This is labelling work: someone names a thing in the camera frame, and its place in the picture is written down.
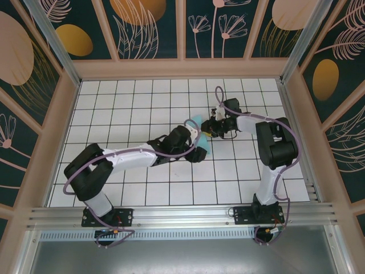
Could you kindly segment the aluminium side rail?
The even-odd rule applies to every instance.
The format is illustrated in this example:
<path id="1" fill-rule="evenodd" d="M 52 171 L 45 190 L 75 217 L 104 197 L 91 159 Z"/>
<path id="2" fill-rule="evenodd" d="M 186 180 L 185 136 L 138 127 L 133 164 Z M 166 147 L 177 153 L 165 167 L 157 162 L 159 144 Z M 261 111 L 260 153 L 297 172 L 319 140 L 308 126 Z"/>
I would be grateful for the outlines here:
<path id="1" fill-rule="evenodd" d="M 306 147 L 306 142 L 304 140 L 303 132 L 299 124 L 298 115 L 294 109 L 293 100 L 290 96 L 290 91 L 287 86 L 283 83 L 278 83 L 279 94 L 282 99 L 283 108 L 286 117 L 289 120 L 291 129 L 294 131 L 299 139 L 300 145 L 300 160 L 299 165 L 303 175 L 303 181 L 306 186 L 306 191 L 311 202 L 322 203 L 323 198 L 321 190 L 318 187 L 318 182 L 313 170 L 313 165 L 308 155 L 308 149 Z"/>

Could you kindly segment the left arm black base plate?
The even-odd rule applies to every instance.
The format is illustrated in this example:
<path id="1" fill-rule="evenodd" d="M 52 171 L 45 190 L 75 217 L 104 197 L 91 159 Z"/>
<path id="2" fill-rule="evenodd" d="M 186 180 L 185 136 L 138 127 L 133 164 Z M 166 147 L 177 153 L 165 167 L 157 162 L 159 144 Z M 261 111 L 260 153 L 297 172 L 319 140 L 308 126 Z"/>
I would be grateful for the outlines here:
<path id="1" fill-rule="evenodd" d="M 133 209 L 119 208 L 112 209 L 111 212 L 99 217 L 99 219 L 112 227 L 130 227 L 132 225 Z M 82 227 L 104 227 L 104 224 L 99 222 L 88 208 L 83 210 L 81 221 Z"/>

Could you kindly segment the teal paper sheet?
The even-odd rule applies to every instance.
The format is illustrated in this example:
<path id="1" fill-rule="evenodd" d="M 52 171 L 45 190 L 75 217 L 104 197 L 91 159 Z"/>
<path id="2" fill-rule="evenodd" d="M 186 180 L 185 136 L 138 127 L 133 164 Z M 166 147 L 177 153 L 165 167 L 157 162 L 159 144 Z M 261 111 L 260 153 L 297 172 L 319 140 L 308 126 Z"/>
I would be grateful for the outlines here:
<path id="1" fill-rule="evenodd" d="M 197 147 L 203 148 L 209 155 L 211 153 L 210 144 L 207 140 L 207 136 L 203 133 L 201 129 L 203 123 L 202 116 L 201 115 L 193 116 L 191 120 L 195 121 L 195 123 L 199 126 L 200 129 L 200 138 L 197 142 Z"/>

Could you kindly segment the aluminium frame post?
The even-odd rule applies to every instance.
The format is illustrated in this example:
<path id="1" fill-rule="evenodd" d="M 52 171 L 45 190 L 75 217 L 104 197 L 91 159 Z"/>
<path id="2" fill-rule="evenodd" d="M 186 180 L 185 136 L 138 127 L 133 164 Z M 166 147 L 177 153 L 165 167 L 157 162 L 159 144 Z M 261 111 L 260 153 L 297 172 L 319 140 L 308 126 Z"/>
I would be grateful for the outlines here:
<path id="1" fill-rule="evenodd" d="M 53 49 L 73 84 L 80 86 L 80 77 L 72 60 L 63 46 L 53 23 L 61 23 L 72 10 L 70 0 L 22 0 L 38 25 L 46 41 Z"/>
<path id="2" fill-rule="evenodd" d="M 280 83 L 282 85 L 286 84 L 289 81 L 290 77 L 298 66 L 298 63 L 301 60 L 303 54 L 309 47 L 311 41 L 313 40 L 313 37 L 317 33 L 319 27 L 321 26 L 321 23 L 326 17 L 332 5 L 332 2 L 333 0 L 318 0 L 287 60 L 282 74 L 280 75 Z"/>

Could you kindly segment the grey metal sheet panel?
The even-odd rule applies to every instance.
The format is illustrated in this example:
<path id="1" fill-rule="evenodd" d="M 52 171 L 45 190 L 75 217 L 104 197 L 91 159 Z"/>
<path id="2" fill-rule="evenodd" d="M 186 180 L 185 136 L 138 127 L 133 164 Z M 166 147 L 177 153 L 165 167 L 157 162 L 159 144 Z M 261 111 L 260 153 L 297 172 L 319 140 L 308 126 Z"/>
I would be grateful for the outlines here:
<path id="1" fill-rule="evenodd" d="M 39 243 L 31 274 L 350 274 L 324 227 L 291 227 L 274 244 L 252 239 Z"/>

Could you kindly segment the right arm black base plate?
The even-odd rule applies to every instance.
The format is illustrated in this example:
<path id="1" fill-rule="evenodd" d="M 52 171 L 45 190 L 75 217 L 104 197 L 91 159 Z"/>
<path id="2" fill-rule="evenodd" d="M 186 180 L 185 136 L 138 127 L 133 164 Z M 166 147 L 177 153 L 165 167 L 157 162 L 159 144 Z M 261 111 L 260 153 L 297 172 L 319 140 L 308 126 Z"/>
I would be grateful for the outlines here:
<path id="1" fill-rule="evenodd" d="M 254 209 L 252 206 L 233 208 L 233 217 L 236 225 L 274 225 L 275 221 L 285 222 L 281 206 Z"/>

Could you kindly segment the long aluminium mounting rail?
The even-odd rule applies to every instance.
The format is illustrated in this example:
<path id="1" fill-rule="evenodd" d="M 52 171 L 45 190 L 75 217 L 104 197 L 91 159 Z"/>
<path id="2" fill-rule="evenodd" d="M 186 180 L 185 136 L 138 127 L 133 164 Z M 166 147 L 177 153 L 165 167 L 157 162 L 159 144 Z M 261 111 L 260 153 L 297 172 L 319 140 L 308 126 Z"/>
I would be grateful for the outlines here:
<path id="1" fill-rule="evenodd" d="M 281 203 L 288 226 L 336 224 L 331 203 Z M 132 228 L 221 228 L 234 226 L 230 205 L 136 206 Z M 33 208 L 26 220 L 29 230 L 81 229 L 82 207 Z"/>

